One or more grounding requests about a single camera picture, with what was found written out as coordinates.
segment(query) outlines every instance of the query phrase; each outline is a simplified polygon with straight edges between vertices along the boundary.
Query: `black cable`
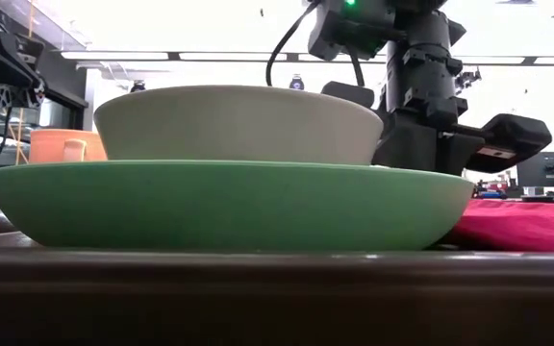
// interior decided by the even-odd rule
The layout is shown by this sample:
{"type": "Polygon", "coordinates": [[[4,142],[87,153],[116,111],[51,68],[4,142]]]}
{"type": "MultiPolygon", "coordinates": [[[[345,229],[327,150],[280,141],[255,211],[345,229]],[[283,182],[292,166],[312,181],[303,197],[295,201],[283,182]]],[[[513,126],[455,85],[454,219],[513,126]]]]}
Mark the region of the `black cable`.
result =
{"type": "Polygon", "coordinates": [[[8,128],[10,127],[11,117],[12,117],[12,107],[8,108],[8,114],[6,114],[6,122],[4,125],[4,135],[3,135],[4,139],[1,141],[1,144],[0,144],[0,156],[1,156],[1,152],[4,150],[4,147],[6,146],[6,138],[8,137],[8,128]]]}
{"type": "Polygon", "coordinates": [[[298,19],[296,19],[294,24],[292,24],[290,29],[281,38],[279,43],[277,43],[277,46],[275,47],[275,50],[273,50],[273,53],[270,55],[270,59],[268,59],[268,63],[266,64],[266,85],[267,86],[269,86],[269,87],[273,86],[273,82],[272,82],[272,79],[270,77],[270,71],[273,68],[273,64],[275,63],[275,60],[277,59],[277,55],[279,55],[281,50],[284,49],[284,46],[286,45],[286,43],[288,43],[288,40],[290,40],[292,35],[294,35],[296,30],[300,26],[300,23],[303,22],[303,19],[305,19],[307,14],[309,14],[313,10],[315,10],[315,8],[317,7],[317,5],[319,5],[319,3],[320,3],[320,0],[314,0],[311,4],[309,4],[309,6],[307,7],[307,9],[305,9],[303,14],[301,14],[300,17],[298,17],[298,19]]]}
{"type": "Polygon", "coordinates": [[[356,53],[356,50],[351,47],[347,47],[347,53],[350,55],[350,59],[352,60],[352,64],[354,65],[354,73],[356,74],[356,84],[359,87],[364,87],[365,77],[363,77],[361,62],[358,61],[358,54],[356,53]]]}

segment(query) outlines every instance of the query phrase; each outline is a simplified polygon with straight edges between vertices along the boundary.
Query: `computer monitor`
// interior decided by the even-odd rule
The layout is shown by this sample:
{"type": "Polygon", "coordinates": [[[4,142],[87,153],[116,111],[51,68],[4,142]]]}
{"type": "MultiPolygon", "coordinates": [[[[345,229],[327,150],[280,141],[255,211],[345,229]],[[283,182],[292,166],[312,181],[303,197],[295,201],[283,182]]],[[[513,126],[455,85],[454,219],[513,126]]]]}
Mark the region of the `computer monitor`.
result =
{"type": "Polygon", "coordinates": [[[542,152],[516,166],[521,187],[554,187],[554,152],[542,152]]]}

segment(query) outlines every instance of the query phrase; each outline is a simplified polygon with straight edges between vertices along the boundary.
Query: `green bowl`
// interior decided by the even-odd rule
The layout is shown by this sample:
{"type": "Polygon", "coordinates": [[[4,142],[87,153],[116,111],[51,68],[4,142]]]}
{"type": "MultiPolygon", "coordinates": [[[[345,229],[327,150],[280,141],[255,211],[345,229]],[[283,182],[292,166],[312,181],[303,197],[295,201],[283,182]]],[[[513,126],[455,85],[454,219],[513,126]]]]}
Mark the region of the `green bowl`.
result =
{"type": "Polygon", "coordinates": [[[473,184],[382,167],[102,161],[0,168],[0,207],[44,246],[211,252],[420,250],[473,184]]]}

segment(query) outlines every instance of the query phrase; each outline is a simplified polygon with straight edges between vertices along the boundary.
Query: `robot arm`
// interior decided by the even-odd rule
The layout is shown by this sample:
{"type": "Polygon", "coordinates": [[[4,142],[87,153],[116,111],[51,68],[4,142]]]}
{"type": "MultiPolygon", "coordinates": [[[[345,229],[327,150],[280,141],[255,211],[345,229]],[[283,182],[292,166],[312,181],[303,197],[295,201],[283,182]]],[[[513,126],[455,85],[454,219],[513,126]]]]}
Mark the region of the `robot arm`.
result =
{"type": "MultiPolygon", "coordinates": [[[[465,28],[439,11],[446,0],[313,0],[317,20],[310,54],[373,58],[387,47],[387,82],[376,111],[385,122],[374,164],[461,175],[464,168],[500,172],[527,160],[552,136],[536,119],[499,114],[482,129],[458,123],[467,111],[456,96],[463,63],[450,48],[465,28]]],[[[360,105],[372,91],[331,82],[323,93],[360,105]]]]}

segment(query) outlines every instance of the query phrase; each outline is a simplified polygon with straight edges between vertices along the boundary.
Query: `pink fabric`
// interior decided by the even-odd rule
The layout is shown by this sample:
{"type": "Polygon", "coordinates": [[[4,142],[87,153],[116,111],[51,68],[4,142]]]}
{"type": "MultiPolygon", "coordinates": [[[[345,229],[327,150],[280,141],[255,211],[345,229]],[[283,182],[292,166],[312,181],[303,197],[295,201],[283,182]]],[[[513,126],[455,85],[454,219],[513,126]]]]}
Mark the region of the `pink fabric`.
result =
{"type": "Polygon", "coordinates": [[[554,252],[554,204],[471,200],[447,240],[472,250],[554,252]]]}

